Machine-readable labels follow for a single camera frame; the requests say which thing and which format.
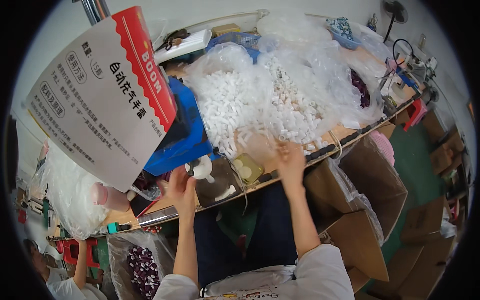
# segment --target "wooden table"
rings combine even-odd
[[[350,50],[344,50],[344,54],[346,53],[346,55],[349,55],[349,53],[351,53],[353,51],[350,51]],[[358,56],[358,55],[368,55],[370,56],[370,54],[368,54],[367,52],[365,52],[363,49],[359,48],[359,50],[355,51],[355,55]],[[183,70],[183,68],[185,67],[186,65],[184,64],[179,64],[178,63],[170,63],[168,64],[167,66],[167,69],[166,69],[166,72],[169,76],[177,76],[178,78],[182,78],[184,75],[185,75],[185,72]],[[389,117],[389,118],[386,118],[384,120],[381,120],[380,122],[376,123],[374,126],[371,126],[370,130],[368,130],[367,132],[364,132],[362,134],[359,134],[357,137],[355,137],[354,139],[352,139],[351,141],[347,142],[346,144],[342,145],[343,148],[345,147],[348,147],[350,145],[352,145],[353,143],[355,143],[357,140],[361,139],[362,137],[364,137],[365,135],[369,134],[371,131],[379,128],[379,127],[382,127],[383,125],[385,125],[386,123],[389,122],[389,120],[393,119],[396,117],[396,115],[398,115],[400,112],[402,112],[403,110],[405,110],[411,103],[413,103],[413,99],[412,97],[415,96],[415,91],[411,88],[408,88],[406,87],[404,89],[404,92],[406,92],[406,99],[403,99],[402,102],[404,102],[403,105],[399,106],[399,108],[397,109],[397,112]],[[391,95],[392,97],[396,97],[396,101],[399,101],[398,97],[395,95]],[[362,124],[361,126],[362,128],[365,128],[367,127],[366,124]],[[349,137],[351,136],[352,134],[356,134],[357,133],[357,130],[354,130],[354,129],[348,129],[348,128],[345,128],[343,126],[336,126],[335,128],[333,128],[331,130],[331,132],[333,132],[333,134],[338,138],[339,141],[341,141],[342,139],[346,138],[346,137]],[[328,153],[325,153],[323,155],[321,155],[320,157],[316,158],[316,159],[312,159],[310,160],[307,165],[305,167],[309,167],[309,166],[312,166],[312,165],[315,165],[317,163],[319,163],[320,161],[322,161],[323,159],[329,157],[329,156],[332,156],[336,153],[338,153],[340,151],[340,147],[338,146],[338,143],[336,142],[335,138],[332,136],[332,134],[330,134],[329,132],[324,134],[322,136],[322,140],[323,141],[327,141],[329,145],[333,144],[335,147],[333,150],[329,151]],[[262,164],[265,171],[264,173],[271,173],[272,171],[274,171],[276,169],[276,166],[277,166],[277,163],[276,163],[276,160],[274,158],[257,158],[257,157],[254,157],[254,159],[257,160],[258,163]],[[256,190],[259,190],[261,188],[264,188],[270,184],[273,184],[275,182],[278,182],[280,180],[280,178],[275,178],[275,179],[272,179],[270,181],[267,181],[267,182],[264,182],[264,183],[259,183],[258,181],[255,182],[254,184],[251,184],[249,186],[247,186],[247,191],[246,193],[249,194],[253,191],[256,191]],[[226,199],[224,200],[220,200],[218,202],[215,202],[213,205],[210,205],[209,207],[202,207],[200,206],[200,203],[198,201],[198,197],[195,197],[195,200],[196,200],[196,204],[197,204],[197,208],[196,208],[196,211],[199,212],[199,211],[202,211],[202,210],[205,210],[207,208],[210,208],[210,207],[213,207],[213,206],[217,206],[217,205],[220,205],[220,204],[223,204],[225,202],[229,202],[229,201],[232,201],[234,199],[238,199],[238,198],[241,198],[241,197],[244,197],[244,193],[242,191],[237,191],[235,194],[233,194],[232,196],[230,197],[227,197]],[[155,205],[153,205],[146,213],[145,215],[148,215],[148,214],[152,214],[152,213],[160,213],[160,212],[163,212],[164,215],[166,216],[169,216],[169,217],[166,217],[166,218],[163,218],[161,221],[159,222],[156,222],[156,223],[153,223],[152,225],[157,225],[157,224],[161,224],[161,223],[165,223],[167,221],[171,221],[171,220],[174,220],[176,218],[178,218],[178,215],[175,213],[175,210],[174,208],[172,209],[172,206],[173,206],[173,199],[170,199],[168,198],[168,196],[166,196],[164,199],[158,201]],[[110,211],[109,215],[107,216],[107,218],[102,222],[102,226],[105,226],[107,224],[110,224],[110,223],[114,223],[114,222],[118,222],[119,224],[129,224],[131,225],[131,229],[130,230],[135,230],[135,229],[139,229],[141,228],[141,226],[139,225],[139,220],[133,215],[132,213],[132,210],[129,209],[129,211],[127,211],[126,213],[122,213],[122,212],[118,212],[118,211]]]

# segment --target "paper sign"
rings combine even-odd
[[[122,192],[176,116],[140,7],[101,21],[68,45],[42,73],[27,103],[71,159]]]

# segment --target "workbench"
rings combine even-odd
[[[362,48],[358,48],[356,52],[357,52],[356,55],[370,55],[368,52],[366,52]],[[166,68],[166,73],[169,76],[177,76],[177,78],[182,78],[185,75],[185,72],[183,71],[183,68],[185,66],[186,65],[183,65],[183,64],[171,63]],[[342,148],[345,148],[354,144],[356,141],[366,136],[370,132],[388,124],[390,120],[396,119],[396,116],[402,111],[404,111],[405,109],[407,109],[407,107],[413,103],[415,98],[418,97],[416,92],[413,89],[408,87],[404,88],[404,92],[406,94],[406,97],[404,99],[400,99],[397,95],[395,95],[392,92],[391,89],[390,90],[389,89],[390,89],[390,81],[387,81],[386,85],[382,89],[382,95],[389,94],[389,96],[391,96],[396,103],[402,103],[401,105],[398,105],[397,112],[392,116],[388,118],[383,118],[373,124],[361,124],[361,127],[362,127],[361,130],[354,130],[354,129],[345,128],[343,126],[336,126],[331,130],[331,132],[333,132],[333,134],[340,141]],[[336,142],[336,139],[331,135],[331,133],[328,132],[324,134],[322,136],[322,140],[327,141],[328,146],[321,150],[319,150],[318,148],[315,148],[315,150],[312,151],[312,154],[307,156],[307,164],[305,165],[305,168],[309,166],[313,166],[321,162],[325,158],[329,156],[333,156],[340,151],[340,147]],[[274,170],[276,170],[277,163],[275,159],[269,159],[269,160],[263,161],[261,162],[261,164],[264,167],[264,174],[271,173]],[[236,177],[236,180],[238,182],[238,185],[241,187],[241,184],[239,181],[240,179]],[[278,182],[279,180],[280,178],[273,178],[263,183],[260,183],[258,181],[254,182],[253,184],[248,185],[246,187],[246,193],[249,194],[253,191],[262,189],[270,184]],[[168,190],[167,182],[164,182],[164,187],[166,188],[166,191],[167,191]],[[241,197],[245,197],[245,194],[240,188],[240,190],[237,190],[235,193],[233,193],[232,195],[228,196],[223,200],[213,201],[208,206],[201,206],[199,199],[196,195],[195,196],[195,201],[197,204],[196,212],[200,212],[207,208],[218,206]],[[169,198],[168,192],[166,192],[166,196],[163,199],[159,200],[157,203],[155,203],[152,207],[150,207],[150,209],[140,218],[140,222],[139,222],[139,219],[137,219],[133,215],[133,212],[131,209],[129,209],[125,213],[112,210],[109,212],[107,218],[102,222],[101,226],[118,222],[121,225],[129,224],[131,225],[130,230],[135,230],[145,226],[158,225],[161,223],[165,223],[167,221],[171,221],[178,218],[178,213],[175,207],[173,207],[173,203],[174,203],[173,199]],[[60,236],[60,230],[57,230],[55,237],[59,237],[59,236]]]

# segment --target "pink basket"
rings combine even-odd
[[[370,133],[370,136],[375,141],[375,143],[377,144],[380,151],[388,159],[390,164],[392,166],[394,166],[395,165],[395,157],[394,157],[395,152],[393,151],[392,144],[387,139],[387,137],[383,133],[378,132],[377,130],[372,131],[372,133]]]

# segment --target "blue plastic basket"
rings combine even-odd
[[[206,51],[208,52],[218,44],[233,42],[235,44],[244,46],[245,49],[247,49],[250,57],[253,59],[253,63],[257,63],[257,57],[260,54],[260,51],[258,51],[259,39],[260,36],[249,35],[248,33],[229,32],[212,39],[210,43],[208,43]]]
[[[342,46],[343,48],[347,48],[349,50],[357,50],[358,46],[361,45],[361,41],[356,37],[353,37],[353,41],[351,41],[346,37],[343,37],[333,31],[332,31],[332,34],[333,34],[333,39],[337,41],[340,44],[340,46]]]

